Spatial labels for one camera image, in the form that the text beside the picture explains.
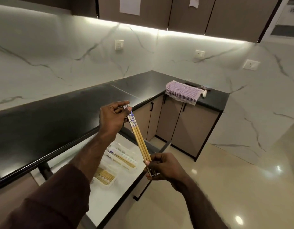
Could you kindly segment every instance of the wall socket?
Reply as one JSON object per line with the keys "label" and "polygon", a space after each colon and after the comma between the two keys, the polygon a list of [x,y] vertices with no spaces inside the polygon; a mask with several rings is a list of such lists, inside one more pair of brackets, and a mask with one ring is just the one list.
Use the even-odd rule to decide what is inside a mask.
{"label": "wall socket", "polygon": [[205,55],[205,51],[199,51],[199,50],[195,50],[195,55],[194,57],[196,59],[202,59]]}
{"label": "wall socket", "polygon": [[256,71],[261,62],[247,59],[243,68]]}
{"label": "wall socket", "polygon": [[123,40],[115,40],[115,50],[121,50],[124,47]]}

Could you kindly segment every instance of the right hand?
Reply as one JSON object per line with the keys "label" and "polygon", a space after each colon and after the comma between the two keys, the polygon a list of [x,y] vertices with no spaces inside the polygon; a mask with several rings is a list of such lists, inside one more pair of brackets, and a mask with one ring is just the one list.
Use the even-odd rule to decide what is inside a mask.
{"label": "right hand", "polygon": [[152,161],[144,161],[144,163],[149,169],[155,170],[159,174],[150,177],[149,173],[146,173],[148,180],[167,180],[177,191],[180,191],[180,184],[183,184],[189,176],[174,155],[171,153],[155,153],[150,157]]}

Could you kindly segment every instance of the kitchen towel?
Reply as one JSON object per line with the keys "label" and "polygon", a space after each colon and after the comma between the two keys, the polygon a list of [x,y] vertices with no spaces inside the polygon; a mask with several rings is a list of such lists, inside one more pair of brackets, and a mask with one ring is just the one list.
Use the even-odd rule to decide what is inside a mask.
{"label": "kitchen towel", "polygon": [[166,85],[165,94],[183,103],[196,105],[196,102],[203,91],[204,90],[202,89],[191,87],[173,80]]}

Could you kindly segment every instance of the glossy tile floor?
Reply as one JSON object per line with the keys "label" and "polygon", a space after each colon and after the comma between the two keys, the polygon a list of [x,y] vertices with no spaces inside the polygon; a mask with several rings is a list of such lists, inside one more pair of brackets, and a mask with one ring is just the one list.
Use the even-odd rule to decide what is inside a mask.
{"label": "glossy tile floor", "polygon": [[[164,145],[153,138],[157,147]],[[258,166],[210,144],[195,163],[171,147],[231,228],[294,228],[294,125]],[[154,181],[126,217],[125,228],[192,228],[180,193]]]}

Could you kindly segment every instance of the forearm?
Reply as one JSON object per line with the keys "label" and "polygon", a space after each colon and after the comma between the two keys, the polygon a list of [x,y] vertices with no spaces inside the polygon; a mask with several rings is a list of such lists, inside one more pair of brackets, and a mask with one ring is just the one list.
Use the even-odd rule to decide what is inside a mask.
{"label": "forearm", "polygon": [[110,142],[110,139],[104,133],[99,132],[70,163],[79,169],[87,177],[88,181],[91,182]]}
{"label": "forearm", "polygon": [[181,191],[185,198],[194,229],[228,228],[198,185],[188,177]]}

